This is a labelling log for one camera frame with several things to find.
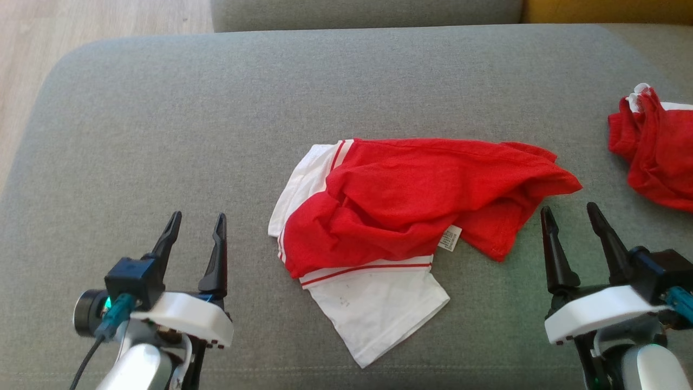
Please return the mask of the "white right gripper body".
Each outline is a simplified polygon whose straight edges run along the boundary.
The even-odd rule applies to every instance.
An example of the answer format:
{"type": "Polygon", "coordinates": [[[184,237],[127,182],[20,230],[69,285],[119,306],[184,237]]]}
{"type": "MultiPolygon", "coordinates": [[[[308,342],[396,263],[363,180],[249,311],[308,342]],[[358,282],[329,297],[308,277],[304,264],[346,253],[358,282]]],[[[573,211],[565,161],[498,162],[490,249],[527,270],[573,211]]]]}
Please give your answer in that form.
{"type": "Polygon", "coordinates": [[[666,303],[649,303],[629,285],[606,287],[573,299],[568,291],[551,298],[544,321],[549,343],[575,341],[596,334],[596,344],[646,344],[661,333],[658,315],[670,311],[666,303]]]}

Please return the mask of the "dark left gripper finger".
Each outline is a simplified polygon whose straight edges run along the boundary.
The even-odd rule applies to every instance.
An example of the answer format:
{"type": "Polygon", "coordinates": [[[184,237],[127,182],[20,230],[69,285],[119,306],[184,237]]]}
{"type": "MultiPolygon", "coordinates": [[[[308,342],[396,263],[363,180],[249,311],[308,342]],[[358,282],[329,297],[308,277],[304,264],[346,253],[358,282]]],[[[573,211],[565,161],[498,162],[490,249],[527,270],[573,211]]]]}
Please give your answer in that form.
{"type": "Polygon", "coordinates": [[[168,262],[171,249],[178,239],[180,225],[182,221],[182,212],[176,211],[171,215],[164,231],[159,235],[158,241],[154,245],[152,254],[159,262],[168,262]]]}
{"type": "Polygon", "coordinates": [[[227,296],[227,217],[218,215],[212,238],[214,246],[205,274],[198,282],[198,291],[211,299],[224,299],[227,296]]]}

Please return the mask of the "grey sofa seat cushion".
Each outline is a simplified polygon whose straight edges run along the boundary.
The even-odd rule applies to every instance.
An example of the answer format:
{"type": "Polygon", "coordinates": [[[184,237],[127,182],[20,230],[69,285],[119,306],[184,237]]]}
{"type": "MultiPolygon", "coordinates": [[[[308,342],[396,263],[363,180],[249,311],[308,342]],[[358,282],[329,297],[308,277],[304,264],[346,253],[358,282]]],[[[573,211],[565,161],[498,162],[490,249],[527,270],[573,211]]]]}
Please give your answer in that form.
{"type": "Polygon", "coordinates": [[[74,304],[121,257],[181,228],[166,272],[197,289],[227,215],[230,349],[201,390],[570,390],[572,344],[547,342],[540,217],[506,261],[465,243],[433,275],[450,302],[361,370],[277,258],[275,202],[314,144],[345,138],[517,141],[583,188],[548,198],[583,285],[608,268],[586,203],[628,247],[693,260],[693,214],[626,182],[607,118],[636,84],[693,103],[693,27],[514,24],[271,30],[89,44],[43,84],[0,198],[0,390],[67,390],[92,342],[74,304]]]}

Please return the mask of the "red and white shirt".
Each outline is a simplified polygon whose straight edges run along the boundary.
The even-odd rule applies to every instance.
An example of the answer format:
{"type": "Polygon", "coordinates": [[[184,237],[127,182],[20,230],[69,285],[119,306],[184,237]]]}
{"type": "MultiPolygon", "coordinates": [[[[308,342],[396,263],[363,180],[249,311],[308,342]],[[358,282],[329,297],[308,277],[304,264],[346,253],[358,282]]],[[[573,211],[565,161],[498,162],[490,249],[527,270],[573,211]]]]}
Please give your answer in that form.
{"type": "Polygon", "coordinates": [[[268,222],[278,257],[367,368],[449,301],[431,273],[463,241],[496,262],[547,197],[581,190],[519,142],[414,138],[315,144],[268,222]]]}

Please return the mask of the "yellow sofa cushion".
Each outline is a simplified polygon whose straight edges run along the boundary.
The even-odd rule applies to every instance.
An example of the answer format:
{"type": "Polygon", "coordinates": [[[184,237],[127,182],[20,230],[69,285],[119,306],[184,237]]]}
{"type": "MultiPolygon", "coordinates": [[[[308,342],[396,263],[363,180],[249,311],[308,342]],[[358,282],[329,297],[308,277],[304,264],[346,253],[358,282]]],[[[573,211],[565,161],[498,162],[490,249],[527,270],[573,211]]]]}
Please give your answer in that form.
{"type": "Polygon", "coordinates": [[[522,22],[693,25],[693,0],[523,0],[522,22]]]}

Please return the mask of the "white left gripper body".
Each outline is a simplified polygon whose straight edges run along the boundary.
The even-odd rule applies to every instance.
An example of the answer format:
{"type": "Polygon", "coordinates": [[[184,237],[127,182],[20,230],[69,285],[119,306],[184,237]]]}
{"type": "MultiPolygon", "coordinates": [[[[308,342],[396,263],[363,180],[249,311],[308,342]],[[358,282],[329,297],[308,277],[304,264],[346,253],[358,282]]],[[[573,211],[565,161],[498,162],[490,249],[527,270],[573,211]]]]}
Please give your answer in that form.
{"type": "Polygon", "coordinates": [[[149,321],[209,344],[230,347],[234,325],[222,308],[184,292],[167,291],[148,311],[134,311],[132,320],[149,321]]]}

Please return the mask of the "grey sofa back cushion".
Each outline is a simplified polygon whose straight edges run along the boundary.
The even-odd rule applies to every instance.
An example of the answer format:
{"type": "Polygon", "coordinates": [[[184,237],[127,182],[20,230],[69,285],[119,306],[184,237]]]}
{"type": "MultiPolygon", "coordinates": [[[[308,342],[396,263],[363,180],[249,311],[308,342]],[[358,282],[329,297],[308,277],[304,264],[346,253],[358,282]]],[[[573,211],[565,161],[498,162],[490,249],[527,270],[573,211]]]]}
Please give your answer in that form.
{"type": "Polygon", "coordinates": [[[215,32],[518,24],[523,0],[210,0],[215,32]]]}

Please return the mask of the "red shorts with number 23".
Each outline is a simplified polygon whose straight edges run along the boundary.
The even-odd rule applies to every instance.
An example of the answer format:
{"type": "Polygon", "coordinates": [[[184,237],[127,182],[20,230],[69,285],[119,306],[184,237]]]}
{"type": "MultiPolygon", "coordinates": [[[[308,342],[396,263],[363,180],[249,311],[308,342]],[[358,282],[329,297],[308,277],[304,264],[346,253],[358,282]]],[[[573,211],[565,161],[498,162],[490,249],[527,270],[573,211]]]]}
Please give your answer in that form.
{"type": "Polygon", "coordinates": [[[641,82],[610,114],[608,148],[651,202],[693,214],[693,105],[663,102],[641,82]]]}

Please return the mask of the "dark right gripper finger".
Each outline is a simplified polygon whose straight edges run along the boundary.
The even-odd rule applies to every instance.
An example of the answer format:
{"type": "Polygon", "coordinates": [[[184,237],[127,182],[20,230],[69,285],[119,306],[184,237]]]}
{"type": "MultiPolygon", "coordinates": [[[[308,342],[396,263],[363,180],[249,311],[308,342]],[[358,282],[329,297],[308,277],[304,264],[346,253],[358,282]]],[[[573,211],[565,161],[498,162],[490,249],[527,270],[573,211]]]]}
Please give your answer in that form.
{"type": "Polygon", "coordinates": [[[542,241],[544,242],[545,276],[547,291],[552,295],[568,289],[576,289],[581,281],[572,271],[559,239],[559,227],[551,210],[544,206],[540,210],[542,241]]]}
{"type": "Polygon", "coordinates": [[[589,202],[586,206],[587,215],[591,221],[594,234],[599,237],[606,263],[609,269],[611,285],[625,285],[633,277],[633,267],[629,261],[629,251],[626,249],[618,234],[609,224],[597,203],[589,202]]]}

